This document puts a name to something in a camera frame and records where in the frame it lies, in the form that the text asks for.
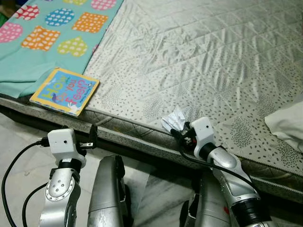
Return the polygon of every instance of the fabric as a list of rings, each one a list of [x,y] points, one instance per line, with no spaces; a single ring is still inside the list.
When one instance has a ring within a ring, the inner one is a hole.
[[[282,109],[265,117],[265,123],[272,134],[285,141],[296,151],[303,152],[303,92]]]
[[[82,74],[121,3],[28,1],[0,28],[0,93],[32,94],[56,67]]]
[[[302,0],[125,0],[86,68],[101,81],[88,108],[164,131],[178,105],[190,122],[209,117],[217,145],[302,176],[303,154],[264,121],[303,90],[302,10]]]

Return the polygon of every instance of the pink heart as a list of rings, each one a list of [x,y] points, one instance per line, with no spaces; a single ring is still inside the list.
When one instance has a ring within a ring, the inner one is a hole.
[[[6,22],[2,27],[0,27],[0,43],[11,42],[19,38],[22,32],[23,28],[21,25]]]
[[[92,0],[90,4],[96,10],[107,10],[115,6],[116,0]]]

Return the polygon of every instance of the polka dot heart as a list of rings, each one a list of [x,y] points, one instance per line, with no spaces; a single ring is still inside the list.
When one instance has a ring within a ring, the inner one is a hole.
[[[57,48],[57,52],[60,54],[71,53],[72,56],[81,57],[87,50],[86,43],[81,39],[81,37],[77,37],[71,40],[66,40],[59,44]]]
[[[97,33],[107,19],[108,16],[85,12],[73,25],[72,29],[82,32]]]
[[[90,4],[96,10],[107,10],[115,6],[116,0],[93,0]]]
[[[2,27],[0,27],[0,43],[11,42],[19,38],[22,32],[23,28],[21,25],[6,22]]]
[[[63,0],[65,3],[72,3],[78,6],[83,5],[87,0]]]
[[[38,16],[39,12],[40,10],[37,5],[23,5],[20,9],[17,10],[16,13],[14,13],[13,17],[22,18],[24,20],[32,20]]]
[[[60,32],[47,30],[41,26],[36,26],[34,31],[29,34],[22,42],[22,47],[32,50],[48,51],[58,39]]]
[[[71,9],[57,9],[53,12],[50,12],[45,17],[45,22],[49,26],[61,26],[65,25],[75,17],[74,12]]]

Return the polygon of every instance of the quilted mattress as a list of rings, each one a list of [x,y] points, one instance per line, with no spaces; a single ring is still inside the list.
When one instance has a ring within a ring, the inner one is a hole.
[[[160,124],[179,105],[211,119],[261,190],[303,203],[303,154],[264,122],[303,90],[302,12],[302,0],[124,0],[86,68],[101,84],[80,119],[0,104],[194,167]]]

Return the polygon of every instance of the teal blanket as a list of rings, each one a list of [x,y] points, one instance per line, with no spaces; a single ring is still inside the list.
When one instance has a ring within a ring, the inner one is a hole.
[[[0,93],[34,93],[61,67],[82,74],[123,0],[29,0],[0,28]]]

